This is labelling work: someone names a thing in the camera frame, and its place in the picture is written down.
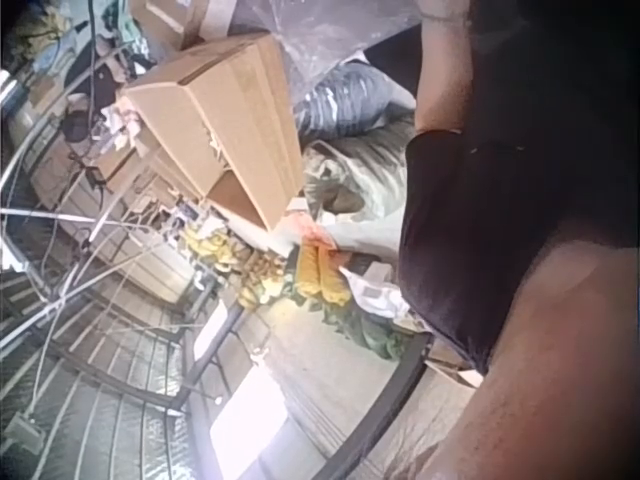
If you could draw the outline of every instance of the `cardboard box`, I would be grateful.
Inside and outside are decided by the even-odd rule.
[[[151,70],[125,94],[166,152],[165,171],[186,191],[261,228],[276,226],[304,177],[271,35],[199,45]]]
[[[190,0],[189,6],[177,0],[131,0],[131,16],[145,34],[175,51],[198,42],[200,26],[209,0]]]
[[[118,190],[130,175],[133,162],[129,162],[129,159],[132,156],[137,158],[133,148],[125,147],[116,150],[115,147],[112,147],[96,161],[95,165],[100,169],[102,176],[107,181],[107,188],[112,192]]]

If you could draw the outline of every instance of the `cable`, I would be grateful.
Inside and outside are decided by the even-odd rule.
[[[38,368],[36,370],[36,378],[33,383],[33,394],[31,396],[31,403],[27,407],[27,411],[26,411],[27,415],[31,415],[31,413],[33,413],[33,409],[35,408],[36,401],[38,398],[38,386],[40,383],[40,376],[42,375],[42,368],[44,367],[44,359],[47,356],[47,349],[49,348],[49,343],[51,343],[51,338],[53,337],[53,331],[56,328],[56,324],[60,319],[60,316],[62,314],[62,311],[64,310],[64,307],[66,306],[66,303],[67,303],[66,294],[67,294],[67,291],[69,290],[69,287],[71,286],[71,280],[73,280],[73,277],[77,270],[78,270],[78,264],[76,264],[75,267],[72,268],[71,271],[67,273],[66,277],[63,277],[64,283],[62,286],[62,290],[60,291],[60,298],[62,298],[62,303],[58,307],[58,311],[56,312],[56,315],[53,318],[51,325],[49,326],[49,332],[47,333],[47,338],[45,339],[44,344],[42,345],[42,353],[40,354],[40,361],[38,362]]]
[[[89,8],[89,26],[91,28],[91,76],[90,82],[90,96],[89,96],[89,114],[87,117],[87,126],[89,127],[90,143],[93,143],[93,137],[91,136],[91,124],[93,123],[93,109],[95,104],[95,80],[96,80],[96,17],[93,11],[93,0],[87,0],[87,7]]]

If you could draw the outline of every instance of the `yellow object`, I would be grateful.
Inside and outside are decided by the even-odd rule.
[[[318,248],[306,243],[300,245],[298,265],[295,278],[296,291],[305,297],[320,293],[320,268],[318,264]]]
[[[328,303],[339,306],[346,305],[351,300],[351,290],[338,270],[338,265],[331,258],[331,252],[320,247],[318,249],[318,263],[320,265],[320,286],[322,297]]]

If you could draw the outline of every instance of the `metal bar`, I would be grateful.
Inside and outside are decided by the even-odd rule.
[[[207,302],[207,299],[209,299],[209,297],[213,293],[213,290],[218,285],[219,285],[218,281],[215,278],[212,279],[207,284],[205,289],[202,290],[200,292],[200,294],[198,295],[198,298],[196,299],[196,301],[193,302],[193,305],[191,305],[191,308],[189,309],[189,311],[185,315],[185,321],[182,322],[183,324],[193,323],[198,318],[198,315],[200,315],[200,312],[202,311],[202,308],[204,307],[204,305]],[[178,338],[182,338],[182,336],[184,335],[185,330],[186,330],[186,327],[178,328],[178,331],[176,332],[177,337]]]
[[[26,320],[24,323],[22,323],[18,328],[16,328],[15,330],[11,331],[10,333],[8,333],[6,336],[2,337],[0,339],[0,350],[4,349],[7,345],[9,345],[11,342],[13,342],[16,338],[18,338],[22,333],[24,333],[25,330],[29,329],[31,326],[33,326],[38,320],[40,320],[41,318],[44,318],[50,311],[60,307],[66,300],[75,297],[76,295],[78,295],[79,293],[82,293],[83,291],[87,290],[88,288],[91,288],[93,285],[95,285],[96,283],[100,282],[101,280],[103,280],[105,277],[111,275],[113,272],[121,269],[122,267],[136,261],[138,258],[140,258],[141,256],[149,253],[151,250],[153,250],[154,248],[156,248],[156,246],[150,247],[149,249],[145,249],[140,253],[137,253],[131,257],[129,257],[128,259],[112,266],[111,268],[107,269],[106,271],[96,275],[95,277],[93,277],[91,280],[88,280],[87,282],[83,283],[82,285],[74,288],[72,291],[68,292],[64,297],[56,300],[55,302],[52,302],[48,305],[45,305],[44,308],[42,308],[38,313],[36,313],[35,315],[33,315],[32,317],[30,317],[28,320]]]
[[[27,210],[24,208],[0,208],[0,215],[17,215],[30,218],[50,218],[61,222],[76,223],[95,223],[96,219],[91,217],[83,217],[81,215],[71,215],[69,213],[56,213],[41,210]],[[145,230],[153,230],[147,225],[138,225],[136,223],[119,222],[117,220],[104,220],[102,225],[110,225],[116,227],[143,228]]]
[[[364,418],[313,480],[346,479],[366,459],[398,416],[426,370],[424,358],[433,336],[416,335],[393,375]]]
[[[5,288],[13,287],[14,285],[18,285],[28,279],[29,277],[27,277],[27,275],[24,273],[22,275],[18,275],[12,280],[7,280],[6,282],[0,283],[0,291],[4,290]]]
[[[122,45],[118,48],[114,48],[106,56],[101,57],[100,60],[96,62],[95,68],[97,69],[102,65],[104,65],[111,57],[119,53],[125,47],[126,45]],[[53,112],[53,109],[55,108],[56,104],[63,98],[66,98],[67,95],[73,92],[76,88],[78,88],[78,86],[82,82],[84,82],[89,77],[89,75],[91,75],[91,67],[87,68],[84,72],[78,75],[76,79],[73,82],[71,82],[67,86],[67,88],[65,88],[62,92],[60,92],[56,96],[56,98],[54,98],[51,101],[51,104],[42,112],[40,118],[36,120],[34,125],[31,127],[31,130],[29,130],[29,133],[27,133],[25,138],[22,140],[22,143],[20,144],[20,146],[16,149],[11,159],[7,162],[6,167],[2,172],[2,176],[0,177],[0,191],[2,191],[2,189],[4,188],[4,185],[7,183],[7,180],[9,180],[9,177],[13,173],[13,170],[16,169],[16,167],[22,160],[22,156],[24,155],[24,153],[31,146],[31,142],[33,142],[33,140],[35,140],[35,138],[38,135],[40,135],[42,130],[44,130],[44,127],[47,126],[49,122],[49,115],[51,114],[51,112]]]
[[[47,437],[47,443],[42,450],[42,454],[40,455],[40,459],[38,460],[38,466],[36,467],[36,471],[33,473],[31,480],[38,480],[40,475],[42,474],[42,470],[44,468],[44,464],[47,461],[47,457],[49,456],[49,451],[51,450],[51,445],[53,444],[53,439],[56,436],[58,428],[60,427],[60,422],[62,421],[62,417],[69,408],[69,403],[71,403],[71,397],[73,397],[76,389],[78,388],[78,384],[80,383],[80,378],[82,378],[82,374],[78,374],[71,389],[69,389],[69,393],[67,393],[67,397],[64,399],[64,403],[56,416],[56,419],[53,422],[53,426],[51,427],[51,431],[49,432],[49,436]]]
[[[89,308],[91,308],[91,305],[86,305],[82,309],[80,309],[80,311],[78,313],[76,313],[73,317],[71,317],[71,319],[69,319],[67,321],[67,323],[65,323],[62,327],[60,327],[60,330],[58,330],[54,334],[53,338],[54,339],[59,338],[87,310],[89,310]],[[7,395],[7,393],[9,393],[11,391],[11,389],[16,386],[16,384],[20,381],[20,379],[24,376],[24,374],[29,371],[29,369],[33,366],[33,364],[35,363],[35,361],[38,359],[39,356],[40,356],[40,351],[37,350],[33,355],[31,355],[31,357],[29,357],[29,359],[26,362],[24,362],[20,366],[20,368],[14,374],[14,376],[11,377],[11,379],[7,383],[4,384],[4,386],[2,387],[2,390],[0,390],[0,402],[2,402],[2,400]]]
[[[164,311],[160,319],[160,325],[162,325],[162,318],[164,318]],[[164,394],[169,395],[169,360],[171,359],[170,344],[167,344],[167,359],[164,364]]]
[[[102,393],[102,385],[96,392],[96,398],[91,405],[91,411],[89,412],[89,418],[87,419],[87,425],[84,427],[84,433],[82,434],[82,442],[80,442],[80,451],[78,452],[78,459],[76,461],[76,469],[73,474],[73,480],[80,479],[80,469],[82,468],[82,460],[84,458],[84,451],[87,448],[87,440],[89,439],[89,431],[91,430],[91,424],[93,423],[93,417],[96,415],[98,409],[98,401],[100,400],[100,394]]]
[[[202,357],[193,364],[182,380],[182,385],[173,399],[171,408],[174,410],[180,410],[182,408],[182,405],[184,405],[184,402],[189,397],[189,392],[191,391],[189,387],[195,386],[198,383],[198,380],[202,377],[207,365],[209,365],[211,359],[216,355],[216,352],[220,349],[222,342],[236,325],[243,312],[244,307],[242,307],[237,301],[229,307],[227,319],[220,327],[220,330],[213,338]]]
[[[39,329],[35,329],[33,335],[31,335],[29,338],[32,338],[38,343],[44,343],[45,337],[45,333],[43,333]],[[143,402],[148,402],[161,408],[173,409],[171,407],[173,397],[162,395],[160,393],[149,392],[147,390],[142,390],[140,388],[134,387],[133,385],[129,385],[128,383],[107,374],[105,371],[95,367],[94,365],[88,364],[82,358],[66,350],[55,340],[51,340],[51,342],[49,342],[49,350],[56,357],[65,360],[75,370],[78,370],[79,372],[82,372],[85,375],[97,380],[99,383],[104,383],[105,385],[110,386],[118,392],[137,398],[138,400],[141,400]]]
[[[107,300],[97,292],[88,292],[85,295],[87,298],[90,298],[92,301],[104,306],[105,308],[109,304],[109,300]],[[130,313],[128,310],[121,307],[120,305],[112,304],[111,312],[115,314],[117,317],[120,317],[121,319],[127,321],[130,325],[139,326],[142,329],[140,330],[141,334],[144,334],[145,332],[153,333],[156,337],[160,337],[161,339],[165,340],[168,343],[177,343],[178,341],[176,334],[168,332],[163,328],[150,327],[148,323],[146,323],[143,320],[140,320],[138,317],[136,317],[135,315],[133,315],[132,313]]]
[[[37,155],[36,159],[33,161],[33,163],[31,165],[29,165],[29,167],[27,167],[25,169],[24,173],[25,173],[25,176],[27,178],[31,178],[33,176],[34,172],[38,169],[38,167],[40,167],[40,164],[42,163],[44,158],[47,156],[47,152],[55,144],[55,142],[58,139],[58,137],[60,136],[61,132],[62,132],[62,129],[60,128],[60,125],[58,125],[58,127],[55,128],[55,131],[53,132],[53,135],[51,135],[51,138],[49,140],[47,140],[47,143],[42,148],[42,150],[40,150],[40,152],[38,153],[38,155]]]
[[[109,362],[109,366],[107,367],[108,374],[111,374],[111,369],[113,369],[113,366],[116,363],[116,359],[118,358],[118,355],[120,354],[120,351],[122,349],[121,347],[122,347],[122,342],[118,343],[118,347],[114,352],[113,357],[111,357],[111,361]],[[93,350],[87,362],[91,363],[95,358],[95,355],[97,355],[97,353],[98,353],[98,346],[96,346],[96,348]],[[96,392],[96,398],[93,400],[93,405],[91,405],[89,419],[87,420],[87,424],[84,427],[84,433],[82,434],[82,442],[80,443],[80,451],[78,452],[78,459],[76,461],[76,469],[73,474],[73,480],[79,480],[80,478],[80,469],[82,467],[82,459],[84,458],[84,450],[87,446],[87,440],[89,438],[89,430],[91,429],[91,423],[93,422],[93,417],[95,416],[96,408],[98,407],[98,400],[100,399],[101,393],[102,393],[102,385],[98,387],[98,391]]]
[[[169,416],[165,412],[164,414],[164,446],[165,446],[165,454],[167,456],[167,473],[169,474],[169,480],[173,480],[173,461],[171,459],[171,441],[169,438]]]
[[[153,357],[156,355],[156,347],[158,345],[158,341],[154,340],[153,347],[151,348],[151,358],[149,359],[149,369],[147,370],[147,381],[145,383],[145,389],[149,390],[149,384],[151,383],[151,371],[153,370]],[[144,480],[145,473],[145,465],[144,465],[144,443],[145,437],[147,433],[147,402],[142,404],[142,418],[140,419],[140,480]]]
[[[224,373],[224,367],[222,366],[222,362],[220,361],[220,358],[218,358],[217,354],[216,354],[216,361],[212,363],[216,367],[218,367],[218,372],[220,372],[220,378],[222,379],[222,385],[224,386],[224,389],[227,392],[227,395],[229,396],[229,398],[231,398],[232,392],[231,392],[231,387],[229,386],[229,380],[227,379],[227,374]]]
[[[109,450],[109,480],[114,479],[114,471],[116,465],[116,445],[118,444],[118,433],[120,433],[120,418],[122,417],[122,406],[124,404],[124,395],[120,397],[118,402],[118,411],[113,425],[113,436],[111,437],[111,450]]]
[[[103,211],[100,212],[100,217],[94,223],[93,229],[89,234],[89,243],[93,243],[93,241],[96,239],[98,233],[100,232],[100,229],[107,222],[107,217],[109,216],[109,214],[111,214],[116,205],[118,205],[118,202],[120,202],[120,199],[124,196],[126,191],[129,190],[131,185],[133,185],[138,175],[140,175],[144,171],[144,169],[147,168],[153,156],[153,152],[150,152],[143,158],[141,158],[139,162],[136,162],[134,164],[134,167],[131,169],[131,172],[127,176],[127,179],[118,186],[118,189],[115,192],[113,192],[113,198],[111,199],[109,204],[104,207]]]

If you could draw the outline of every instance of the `black metal frame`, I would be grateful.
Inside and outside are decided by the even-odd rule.
[[[343,480],[373,450],[413,393],[427,367],[424,363],[433,335],[416,335],[393,375],[355,430],[313,480]]]

